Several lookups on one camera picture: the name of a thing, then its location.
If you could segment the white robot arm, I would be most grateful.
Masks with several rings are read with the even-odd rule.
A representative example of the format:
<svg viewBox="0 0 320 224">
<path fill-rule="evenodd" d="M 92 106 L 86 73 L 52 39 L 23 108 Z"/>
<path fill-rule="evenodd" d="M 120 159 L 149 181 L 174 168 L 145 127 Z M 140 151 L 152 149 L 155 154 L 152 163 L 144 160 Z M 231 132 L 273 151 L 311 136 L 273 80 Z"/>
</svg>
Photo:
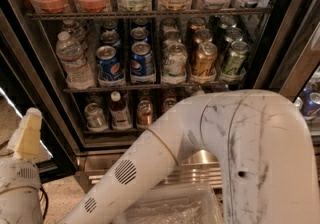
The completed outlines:
<svg viewBox="0 0 320 224">
<path fill-rule="evenodd" d="M 320 224 L 308 126 L 290 100 L 265 90 L 175 104 L 57 224 L 109 224 L 199 150 L 219 162 L 225 224 Z"/>
</svg>

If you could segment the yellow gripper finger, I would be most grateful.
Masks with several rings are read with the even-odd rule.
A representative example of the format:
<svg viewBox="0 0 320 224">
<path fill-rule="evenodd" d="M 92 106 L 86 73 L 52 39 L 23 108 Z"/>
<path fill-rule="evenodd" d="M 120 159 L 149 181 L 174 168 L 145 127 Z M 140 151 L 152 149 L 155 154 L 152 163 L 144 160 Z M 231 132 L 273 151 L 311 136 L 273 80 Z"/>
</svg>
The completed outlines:
<svg viewBox="0 0 320 224">
<path fill-rule="evenodd" d="M 32 160 L 39 153 L 41 125 L 41 112 L 29 108 L 8 142 L 7 148 L 13 151 L 14 159 Z"/>
</svg>

